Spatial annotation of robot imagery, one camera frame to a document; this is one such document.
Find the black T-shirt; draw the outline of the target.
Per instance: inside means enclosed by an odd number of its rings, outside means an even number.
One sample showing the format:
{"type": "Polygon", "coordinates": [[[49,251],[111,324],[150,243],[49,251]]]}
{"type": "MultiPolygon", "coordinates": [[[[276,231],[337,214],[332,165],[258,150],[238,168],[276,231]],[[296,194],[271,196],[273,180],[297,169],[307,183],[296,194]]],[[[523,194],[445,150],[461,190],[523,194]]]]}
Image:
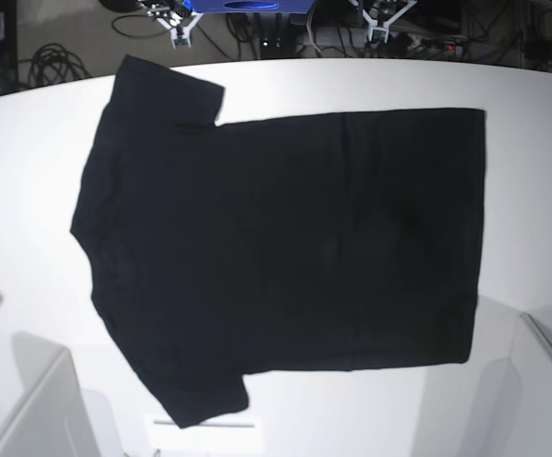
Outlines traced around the black T-shirt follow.
{"type": "Polygon", "coordinates": [[[485,112],[218,125],[224,95],[125,58],[70,229],[110,337],[173,422],[246,409],[249,374],[466,362],[485,112]]]}

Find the blue box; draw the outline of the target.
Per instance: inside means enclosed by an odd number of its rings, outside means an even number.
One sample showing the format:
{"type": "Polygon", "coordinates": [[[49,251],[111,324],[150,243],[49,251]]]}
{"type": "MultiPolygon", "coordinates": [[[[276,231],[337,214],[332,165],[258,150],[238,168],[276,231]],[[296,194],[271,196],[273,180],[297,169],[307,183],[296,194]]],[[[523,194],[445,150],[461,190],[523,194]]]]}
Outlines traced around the blue box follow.
{"type": "Polygon", "coordinates": [[[192,8],[201,13],[280,12],[305,14],[313,0],[191,0],[192,8]]]}

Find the black monitor stand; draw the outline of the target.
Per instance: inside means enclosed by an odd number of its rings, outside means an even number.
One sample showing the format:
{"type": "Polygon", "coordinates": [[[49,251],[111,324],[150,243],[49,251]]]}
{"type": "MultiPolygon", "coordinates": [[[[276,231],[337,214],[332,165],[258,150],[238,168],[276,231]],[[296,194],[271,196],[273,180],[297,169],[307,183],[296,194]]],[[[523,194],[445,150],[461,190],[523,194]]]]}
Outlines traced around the black monitor stand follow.
{"type": "Polygon", "coordinates": [[[17,46],[17,1],[0,0],[0,70],[13,85],[19,87],[17,46]]]}

